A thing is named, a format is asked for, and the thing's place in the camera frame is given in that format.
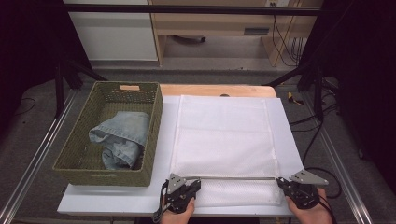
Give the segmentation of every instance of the table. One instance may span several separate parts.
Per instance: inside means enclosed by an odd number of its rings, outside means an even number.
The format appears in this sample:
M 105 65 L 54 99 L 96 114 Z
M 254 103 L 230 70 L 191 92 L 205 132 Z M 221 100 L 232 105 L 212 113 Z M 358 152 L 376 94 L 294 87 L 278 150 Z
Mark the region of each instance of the table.
M 154 159 L 151 184 L 143 187 L 68 185 L 58 212 L 72 216 L 150 217 L 158 208 L 161 186 L 169 177 L 171 150 L 175 137 L 179 95 L 228 94 L 266 97 L 274 133 L 280 173 L 289 177 L 303 169 L 283 106 L 271 87 L 230 85 L 161 85 L 163 118 Z M 194 217 L 290 217 L 283 200 L 280 206 L 198 207 Z

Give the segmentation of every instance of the wicker basket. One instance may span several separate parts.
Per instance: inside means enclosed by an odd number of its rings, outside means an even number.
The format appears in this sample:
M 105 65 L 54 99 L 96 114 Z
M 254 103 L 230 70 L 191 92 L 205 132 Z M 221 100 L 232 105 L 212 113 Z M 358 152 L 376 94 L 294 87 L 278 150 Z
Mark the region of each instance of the wicker basket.
M 118 111 L 150 115 L 149 133 L 142 155 L 131 170 L 106 170 L 103 148 L 90 141 L 88 132 Z M 154 155 L 163 112 L 159 83 L 96 82 L 64 144 L 53 170 L 72 185 L 136 186 L 150 184 Z

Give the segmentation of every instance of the denim jeans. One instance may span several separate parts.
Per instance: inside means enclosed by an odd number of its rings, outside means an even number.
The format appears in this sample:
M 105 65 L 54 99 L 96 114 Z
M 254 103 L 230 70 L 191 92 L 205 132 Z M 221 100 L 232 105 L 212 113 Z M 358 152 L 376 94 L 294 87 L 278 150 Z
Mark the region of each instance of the denim jeans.
M 131 169 L 145 146 L 149 115 L 119 111 L 89 132 L 91 142 L 104 146 L 103 163 L 108 170 Z

